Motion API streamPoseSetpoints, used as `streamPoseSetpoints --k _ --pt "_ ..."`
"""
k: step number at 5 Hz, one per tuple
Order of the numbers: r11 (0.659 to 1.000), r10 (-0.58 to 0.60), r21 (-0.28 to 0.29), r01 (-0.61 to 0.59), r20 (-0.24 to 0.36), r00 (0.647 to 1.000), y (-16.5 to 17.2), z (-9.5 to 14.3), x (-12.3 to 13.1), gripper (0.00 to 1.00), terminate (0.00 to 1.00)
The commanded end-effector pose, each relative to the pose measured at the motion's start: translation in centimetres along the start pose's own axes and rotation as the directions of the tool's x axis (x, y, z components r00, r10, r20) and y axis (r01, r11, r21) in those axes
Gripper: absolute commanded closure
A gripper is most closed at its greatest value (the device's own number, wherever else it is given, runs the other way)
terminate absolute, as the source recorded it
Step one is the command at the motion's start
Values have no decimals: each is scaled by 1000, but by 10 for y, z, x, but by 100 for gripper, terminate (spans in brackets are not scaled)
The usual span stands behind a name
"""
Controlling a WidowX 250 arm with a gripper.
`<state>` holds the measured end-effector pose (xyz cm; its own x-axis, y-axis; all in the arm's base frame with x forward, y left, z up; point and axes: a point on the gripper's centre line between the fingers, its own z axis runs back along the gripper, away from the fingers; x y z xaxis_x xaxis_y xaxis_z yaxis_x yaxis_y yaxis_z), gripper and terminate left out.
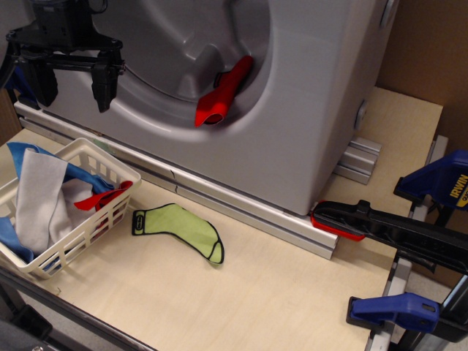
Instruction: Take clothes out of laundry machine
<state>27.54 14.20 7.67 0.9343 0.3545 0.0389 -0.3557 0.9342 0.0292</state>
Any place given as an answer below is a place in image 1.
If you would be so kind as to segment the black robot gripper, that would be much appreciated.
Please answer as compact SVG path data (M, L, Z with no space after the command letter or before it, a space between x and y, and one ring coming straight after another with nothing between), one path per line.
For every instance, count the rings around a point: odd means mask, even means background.
M50 106L58 96L53 69L90 69L92 92L100 113L117 95L118 78L125 72L120 40L100 34L93 15L103 13L88 1L31 1L34 20L6 35L6 58L21 63L38 103Z

